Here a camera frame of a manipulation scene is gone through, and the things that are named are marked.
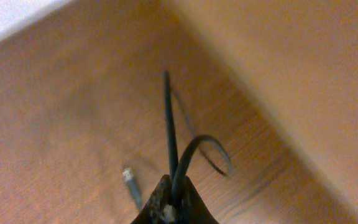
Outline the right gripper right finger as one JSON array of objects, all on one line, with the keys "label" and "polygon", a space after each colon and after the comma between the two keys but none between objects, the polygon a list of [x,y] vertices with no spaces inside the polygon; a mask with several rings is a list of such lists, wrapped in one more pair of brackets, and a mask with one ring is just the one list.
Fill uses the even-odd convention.
[{"label": "right gripper right finger", "polygon": [[209,212],[189,177],[185,179],[180,205],[178,222],[181,224],[219,224]]}]

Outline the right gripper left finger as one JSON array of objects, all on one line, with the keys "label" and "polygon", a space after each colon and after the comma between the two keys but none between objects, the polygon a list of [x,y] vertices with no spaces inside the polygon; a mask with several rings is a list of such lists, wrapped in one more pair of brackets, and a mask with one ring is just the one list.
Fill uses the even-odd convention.
[{"label": "right gripper left finger", "polygon": [[150,198],[131,224],[169,224],[164,208],[172,201],[170,176],[161,177]]}]

